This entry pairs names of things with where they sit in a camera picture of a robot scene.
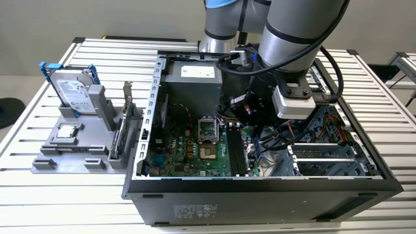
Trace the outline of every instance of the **gray wall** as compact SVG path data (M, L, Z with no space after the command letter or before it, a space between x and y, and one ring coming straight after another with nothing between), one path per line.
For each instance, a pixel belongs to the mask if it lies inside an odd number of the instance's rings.
M415 0L352 0L325 46L356 49L368 62L415 51ZM169 37L197 41L203 0L1 0L0 75L37 75L73 37Z

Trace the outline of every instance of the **robotic arm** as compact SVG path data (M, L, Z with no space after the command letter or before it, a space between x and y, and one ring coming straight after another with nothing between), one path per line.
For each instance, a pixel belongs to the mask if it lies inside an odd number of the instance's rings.
M233 114L243 123L255 126L271 118L267 114L248 116L247 107L256 108L259 113L269 113L273 108L277 121L309 117L316 102L305 75L319 50L339 77L337 93L323 95L323 99L327 103L336 102L343 91L341 73L321 43L337 26L348 4L349 0L207 0L205 37L199 49L231 52L219 59L217 68L228 75L251 77L245 94L231 101ZM260 44L231 51L236 31L259 33L259 29L263 29ZM237 59L244 60L251 71L231 65Z

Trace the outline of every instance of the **aluminum table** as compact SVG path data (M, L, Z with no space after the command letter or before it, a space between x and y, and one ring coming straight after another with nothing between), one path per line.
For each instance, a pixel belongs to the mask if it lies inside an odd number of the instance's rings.
M123 83L145 107L157 50L197 51L196 43L85 39L60 63L95 64L105 96L123 105ZM0 233L416 233L416 120L353 51L331 50L344 74L344 98L404 192L341 223L151 227L120 198L124 175L32 174L29 169L60 112L41 86L0 143ZM329 74L335 71L320 53Z

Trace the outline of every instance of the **hard drive label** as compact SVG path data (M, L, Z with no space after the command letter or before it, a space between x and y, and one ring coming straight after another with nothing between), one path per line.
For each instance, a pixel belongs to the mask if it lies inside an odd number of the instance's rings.
M95 114L96 110L93 108L84 84L77 80L59 79L57 85L71 108L81 114Z

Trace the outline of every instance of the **label sticker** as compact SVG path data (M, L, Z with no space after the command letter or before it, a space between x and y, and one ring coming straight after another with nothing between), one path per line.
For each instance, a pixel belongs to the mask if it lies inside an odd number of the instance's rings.
M84 84L77 80L57 80L57 85L72 109L81 114L95 114L89 95Z
M183 66L181 77L215 78L213 67Z
M217 204L173 205L176 218L213 218Z

